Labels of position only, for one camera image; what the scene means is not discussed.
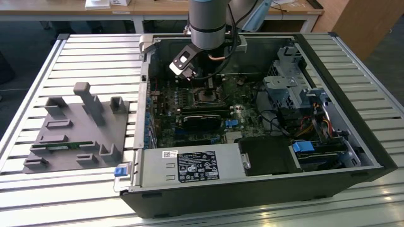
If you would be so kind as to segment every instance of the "red wire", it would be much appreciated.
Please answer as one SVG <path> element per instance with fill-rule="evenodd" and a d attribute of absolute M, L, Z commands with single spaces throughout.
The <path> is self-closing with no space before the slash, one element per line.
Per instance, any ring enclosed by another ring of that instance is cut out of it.
<path fill-rule="evenodd" d="M 303 122 L 305 122 L 305 119 L 309 119 L 309 118 L 310 118 L 310 116 L 302 118 L 302 121 L 301 121 L 301 130 L 303 129 Z"/>

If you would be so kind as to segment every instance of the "warning label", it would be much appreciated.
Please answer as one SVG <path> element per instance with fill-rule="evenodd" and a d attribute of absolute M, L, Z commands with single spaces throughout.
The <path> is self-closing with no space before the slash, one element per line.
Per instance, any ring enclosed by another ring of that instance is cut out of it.
<path fill-rule="evenodd" d="M 215 151 L 178 154 L 182 183 L 219 179 Z"/>

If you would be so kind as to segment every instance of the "desk leg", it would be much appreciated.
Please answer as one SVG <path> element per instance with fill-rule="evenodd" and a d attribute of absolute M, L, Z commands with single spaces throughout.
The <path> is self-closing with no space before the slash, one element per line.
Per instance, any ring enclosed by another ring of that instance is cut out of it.
<path fill-rule="evenodd" d="M 143 27 L 143 15 L 137 15 L 133 17 L 135 30 L 138 34 L 145 33 L 145 27 Z"/>
<path fill-rule="evenodd" d="M 303 27 L 301 30 L 302 33 L 311 33 L 311 31 L 315 27 L 318 18 L 319 18 L 319 15 L 313 15 L 309 17 L 309 19 L 305 21 L 305 24 L 303 24 Z"/>

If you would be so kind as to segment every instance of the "wooden cabinet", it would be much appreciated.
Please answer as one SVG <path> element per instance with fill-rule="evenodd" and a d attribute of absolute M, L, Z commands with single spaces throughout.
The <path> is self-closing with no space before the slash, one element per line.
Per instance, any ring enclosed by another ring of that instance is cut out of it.
<path fill-rule="evenodd" d="M 404 13 L 404 0 L 318 0 L 325 7 L 314 32 L 334 31 L 365 60 Z"/>

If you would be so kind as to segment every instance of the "white table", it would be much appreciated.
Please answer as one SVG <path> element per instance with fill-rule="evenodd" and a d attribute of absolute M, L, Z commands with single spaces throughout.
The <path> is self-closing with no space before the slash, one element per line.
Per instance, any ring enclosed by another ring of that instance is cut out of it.
<path fill-rule="evenodd" d="M 47 97 L 73 95 L 75 82 L 89 81 L 101 100 L 131 102 L 125 161 L 133 159 L 142 70 L 138 34 L 73 35 L 58 40 L 0 141 L 0 225 L 42 226 L 397 226 L 404 220 L 404 109 L 338 37 L 306 35 L 337 82 L 399 169 L 333 198 L 142 219 L 114 192 L 114 168 L 26 175 L 30 147 L 47 111 Z M 309 70 L 315 84 L 314 71 Z"/>

